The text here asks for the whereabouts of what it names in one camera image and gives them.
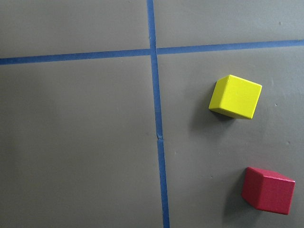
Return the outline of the brown paper table cover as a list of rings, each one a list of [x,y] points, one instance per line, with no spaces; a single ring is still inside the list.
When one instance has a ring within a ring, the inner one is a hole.
[[[252,119],[209,110],[228,75]],[[295,180],[288,215],[241,196]],[[3,228],[301,228],[301,0],[3,0]]]

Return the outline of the yellow wooden block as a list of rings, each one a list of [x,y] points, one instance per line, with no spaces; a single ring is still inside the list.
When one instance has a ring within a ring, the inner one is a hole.
[[[219,79],[211,97],[209,110],[235,119],[252,119],[262,85],[228,75]]]

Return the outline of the red wooden block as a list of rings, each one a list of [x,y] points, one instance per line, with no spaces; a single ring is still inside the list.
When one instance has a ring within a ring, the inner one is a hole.
[[[288,215],[295,180],[278,172],[247,167],[241,196],[257,210]]]

